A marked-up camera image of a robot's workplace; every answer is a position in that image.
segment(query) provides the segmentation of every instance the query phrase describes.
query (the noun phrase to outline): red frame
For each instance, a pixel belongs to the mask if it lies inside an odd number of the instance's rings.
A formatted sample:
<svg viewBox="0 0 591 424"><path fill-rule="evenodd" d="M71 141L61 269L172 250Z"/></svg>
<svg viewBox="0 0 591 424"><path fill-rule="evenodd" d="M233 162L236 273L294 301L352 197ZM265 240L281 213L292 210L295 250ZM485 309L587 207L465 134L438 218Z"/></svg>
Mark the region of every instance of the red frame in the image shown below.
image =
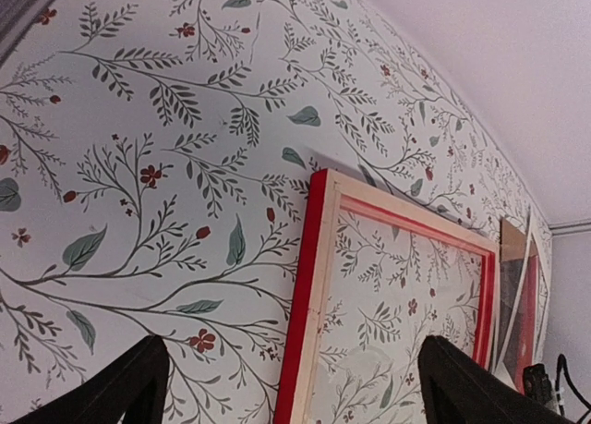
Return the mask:
<svg viewBox="0 0 591 424"><path fill-rule="evenodd" d="M322 170L312 175L310 181L275 424L308 423L341 209L482 257L473 359L488 367L499 291L498 244L368 184L333 170Z"/></svg>

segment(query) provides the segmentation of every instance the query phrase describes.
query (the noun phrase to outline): wire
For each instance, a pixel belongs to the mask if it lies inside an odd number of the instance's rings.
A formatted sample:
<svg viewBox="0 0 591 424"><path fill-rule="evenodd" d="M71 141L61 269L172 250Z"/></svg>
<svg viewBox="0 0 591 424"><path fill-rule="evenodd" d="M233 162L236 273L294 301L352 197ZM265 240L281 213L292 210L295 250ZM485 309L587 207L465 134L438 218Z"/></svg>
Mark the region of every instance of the wire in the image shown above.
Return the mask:
<svg viewBox="0 0 591 424"><path fill-rule="evenodd" d="M577 399L579 401L581 401L581 403L583 403L583 405L585 407L587 407L587 411L577 421L577 423L582 423L583 419L585 419L589 415L589 413L591 413L591 403L589 403L579 393L577 388L574 387L573 380L571 380L571 374L569 373L569 366L566 362L566 356L564 356L563 354L560 354L558 356L558 361L556 364L556 382L554 383L554 390L556 391L556 399L558 400L558 407L561 411L562 416L564 416L564 402L561 399L560 390L561 390L561 373L563 371L564 371L564 379L566 380L566 383L569 385L569 387L571 388L571 390L573 391L573 393L577 397Z"/></svg>

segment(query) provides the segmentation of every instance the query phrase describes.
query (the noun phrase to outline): white ceiling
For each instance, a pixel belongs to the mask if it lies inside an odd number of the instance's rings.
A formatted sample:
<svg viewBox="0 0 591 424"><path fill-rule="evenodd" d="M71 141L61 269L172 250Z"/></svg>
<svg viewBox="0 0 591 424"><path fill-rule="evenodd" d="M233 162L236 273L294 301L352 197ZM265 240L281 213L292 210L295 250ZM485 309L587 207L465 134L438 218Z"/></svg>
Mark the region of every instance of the white ceiling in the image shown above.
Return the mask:
<svg viewBox="0 0 591 424"><path fill-rule="evenodd" d="M470 103L551 224L591 218L591 0L368 0Z"/></svg>

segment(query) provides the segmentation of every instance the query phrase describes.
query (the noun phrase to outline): flower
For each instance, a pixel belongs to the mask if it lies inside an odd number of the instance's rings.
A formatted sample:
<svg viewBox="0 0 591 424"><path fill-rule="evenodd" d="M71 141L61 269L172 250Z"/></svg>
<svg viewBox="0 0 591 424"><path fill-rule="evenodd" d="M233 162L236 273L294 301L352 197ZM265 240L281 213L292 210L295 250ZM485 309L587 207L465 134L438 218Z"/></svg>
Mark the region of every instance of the flower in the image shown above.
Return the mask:
<svg viewBox="0 0 591 424"><path fill-rule="evenodd" d="M275 222L275 210L271 207L267 209L267 219L271 222Z"/></svg>
<svg viewBox="0 0 591 424"><path fill-rule="evenodd" d="M27 234L26 228L19 228L18 233L12 234L12 239L17 241L17 245L22 248L23 244L28 244L30 235Z"/></svg>
<svg viewBox="0 0 591 424"><path fill-rule="evenodd" d="M156 181L163 177L163 172L161 170L156 170L153 165L141 169L140 173L141 178L139 180L150 188L156 188Z"/></svg>
<svg viewBox="0 0 591 424"><path fill-rule="evenodd" d="M181 37L181 35L185 36L186 38L188 38L189 36L195 36L195 27L189 25L187 22L183 24L183 27L178 27L176 31L178 32L179 38Z"/></svg>
<svg viewBox="0 0 591 424"><path fill-rule="evenodd" d="M0 165L3 165L8 160L8 156L10 155L10 150L6 145L0 145Z"/></svg>
<svg viewBox="0 0 591 424"><path fill-rule="evenodd" d="M213 349L213 342L215 341L215 335L207 333L207 330L199 330L199 336L193 336L188 339L188 344L191 347L196 347L197 351L204 353L206 350Z"/></svg>
<svg viewBox="0 0 591 424"><path fill-rule="evenodd" d="M66 204L68 204L69 202L73 201L76 196L78 195L78 193L76 193L74 190L70 190L68 191L65 195L64 195L64 202Z"/></svg>
<svg viewBox="0 0 591 424"><path fill-rule="evenodd" d="M412 299L408 301L408 316L413 316L416 313L416 308L418 307L418 303L416 299Z"/></svg>
<svg viewBox="0 0 591 424"><path fill-rule="evenodd" d="M55 10L55 9L50 10L49 8L47 8L39 16L39 19L37 19L37 22L40 22L42 25L47 25L47 24L49 24L49 21L51 20L51 18L54 18L56 14L57 14L57 10Z"/></svg>
<svg viewBox="0 0 591 424"><path fill-rule="evenodd" d="M195 234L195 236L197 237L197 239L205 239L207 236L209 236L211 233L211 230L209 227L201 227L197 233Z"/></svg>

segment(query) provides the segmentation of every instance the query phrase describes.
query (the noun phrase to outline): wooden frame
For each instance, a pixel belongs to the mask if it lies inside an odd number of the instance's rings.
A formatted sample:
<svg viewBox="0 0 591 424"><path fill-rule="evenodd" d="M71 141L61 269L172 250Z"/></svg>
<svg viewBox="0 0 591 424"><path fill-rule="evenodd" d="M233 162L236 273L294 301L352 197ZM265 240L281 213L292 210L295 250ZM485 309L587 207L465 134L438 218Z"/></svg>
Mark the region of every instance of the wooden frame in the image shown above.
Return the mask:
<svg viewBox="0 0 591 424"><path fill-rule="evenodd" d="M275 410L276 424L308 423L329 295L340 210L398 226L482 257L473 359L486 368L499 281L499 246L433 212L333 170L315 173L300 249L291 320Z"/></svg>

